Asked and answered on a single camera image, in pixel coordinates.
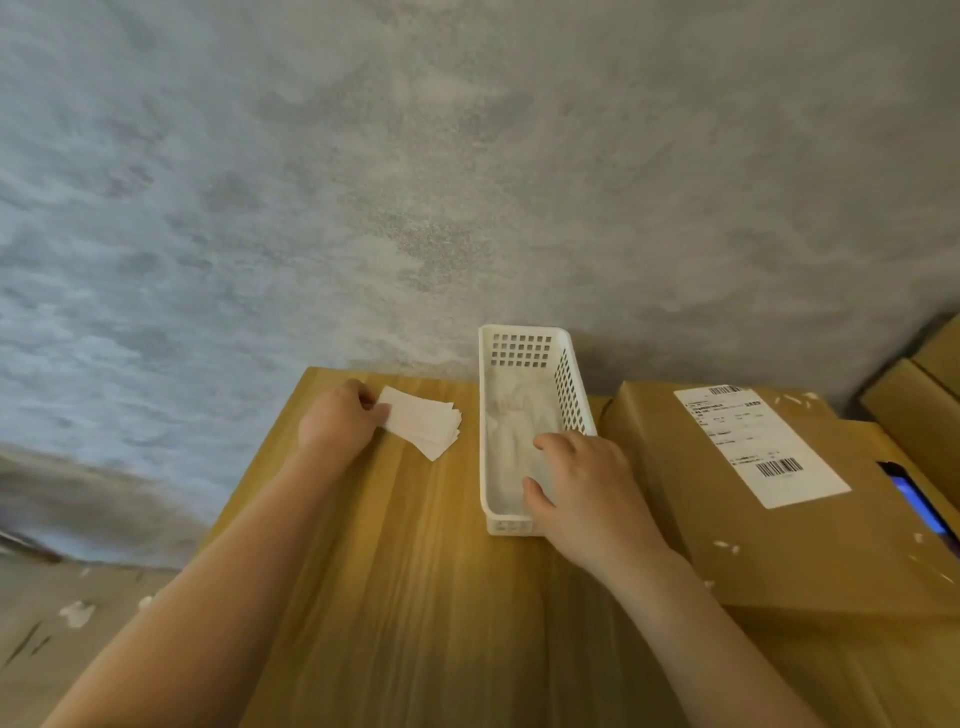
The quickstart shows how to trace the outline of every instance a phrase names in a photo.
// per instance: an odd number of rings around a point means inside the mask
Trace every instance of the white debris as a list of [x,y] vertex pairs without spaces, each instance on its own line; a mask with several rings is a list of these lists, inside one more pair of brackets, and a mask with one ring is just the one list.
[[75,601],[60,610],[60,616],[66,618],[66,625],[70,629],[80,629],[85,626],[93,613],[97,611],[96,604],[87,604],[84,601]]

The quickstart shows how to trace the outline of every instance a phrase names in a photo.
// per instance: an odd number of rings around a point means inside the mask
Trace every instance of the right hand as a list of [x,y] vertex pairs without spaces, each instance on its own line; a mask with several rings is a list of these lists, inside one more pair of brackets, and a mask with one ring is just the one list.
[[669,553],[623,451],[575,431],[538,435],[553,480],[551,502],[532,477],[523,500],[547,540],[601,582],[634,562]]

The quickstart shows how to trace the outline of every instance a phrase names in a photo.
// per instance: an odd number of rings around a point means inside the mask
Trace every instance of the left hand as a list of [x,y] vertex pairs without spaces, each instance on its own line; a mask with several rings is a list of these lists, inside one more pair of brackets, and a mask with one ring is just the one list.
[[348,379],[328,389],[300,420],[300,448],[333,448],[350,460],[360,454],[376,429],[387,422],[389,404],[376,404],[361,381]]

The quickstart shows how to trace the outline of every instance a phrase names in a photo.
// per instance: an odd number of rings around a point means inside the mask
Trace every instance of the wooden tabletop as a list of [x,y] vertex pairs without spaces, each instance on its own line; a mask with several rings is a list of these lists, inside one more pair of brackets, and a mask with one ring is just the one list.
[[[435,463],[379,433],[345,475],[244,725],[686,725],[605,590],[543,539],[487,534],[475,382],[308,369],[209,539],[277,472],[308,404],[350,376],[453,401],[462,433]],[[598,422],[606,401],[591,399]],[[882,430],[852,426],[877,459],[910,469]],[[830,725],[960,724],[952,626],[747,629]]]

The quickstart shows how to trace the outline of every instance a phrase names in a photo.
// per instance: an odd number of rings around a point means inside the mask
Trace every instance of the textured gray wall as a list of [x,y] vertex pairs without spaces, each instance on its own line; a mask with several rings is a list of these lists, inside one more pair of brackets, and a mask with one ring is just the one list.
[[956,8],[0,0],[0,441],[208,519],[305,364],[484,322],[840,399],[958,303]]

